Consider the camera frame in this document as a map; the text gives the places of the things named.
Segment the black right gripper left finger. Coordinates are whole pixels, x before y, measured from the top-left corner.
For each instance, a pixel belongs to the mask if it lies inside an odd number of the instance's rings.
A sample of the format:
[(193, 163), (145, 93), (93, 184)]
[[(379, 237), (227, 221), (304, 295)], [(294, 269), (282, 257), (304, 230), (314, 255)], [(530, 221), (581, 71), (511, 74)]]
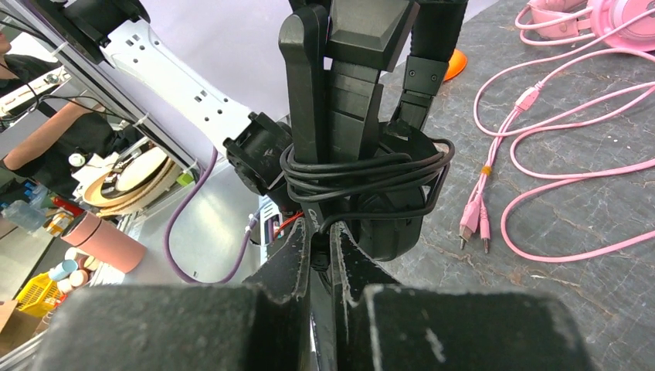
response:
[(241, 284), (104, 285), (56, 312), (34, 370), (309, 370), (309, 236)]

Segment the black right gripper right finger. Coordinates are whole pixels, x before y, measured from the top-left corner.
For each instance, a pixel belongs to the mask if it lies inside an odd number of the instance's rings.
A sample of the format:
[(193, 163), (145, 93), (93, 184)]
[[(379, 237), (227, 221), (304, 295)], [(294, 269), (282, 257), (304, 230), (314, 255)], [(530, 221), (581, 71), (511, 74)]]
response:
[(337, 223), (330, 232), (339, 370), (591, 370), (570, 311), (522, 288), (400, 284)]

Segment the black headphones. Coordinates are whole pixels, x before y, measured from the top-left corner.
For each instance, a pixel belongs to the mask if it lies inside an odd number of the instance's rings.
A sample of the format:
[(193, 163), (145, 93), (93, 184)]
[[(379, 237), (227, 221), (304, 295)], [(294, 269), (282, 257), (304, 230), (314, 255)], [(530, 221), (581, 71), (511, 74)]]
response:
[(412, 249), (443, 187), (452, 143), (423, 133), (465, 1), (293, 1), (279, 47), (293, 144), (280, 159), (313, 261), (343, 222), (370, 257)]

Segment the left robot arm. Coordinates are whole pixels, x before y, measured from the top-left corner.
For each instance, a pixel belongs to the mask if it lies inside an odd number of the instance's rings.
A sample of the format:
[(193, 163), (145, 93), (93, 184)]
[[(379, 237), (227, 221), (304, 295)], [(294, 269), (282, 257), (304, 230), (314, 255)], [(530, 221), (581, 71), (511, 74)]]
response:
[[(291, 129), (230, 100), (161, 44), (138, 1), (36, 1), (94, 63), (139, 80), (194, 124), (243, 183), (282, 211)], [(242, 284), (96, 285), (74, 291), (39, 344), (36, 370), (309, 370), (307, 271), (286, 245)]]

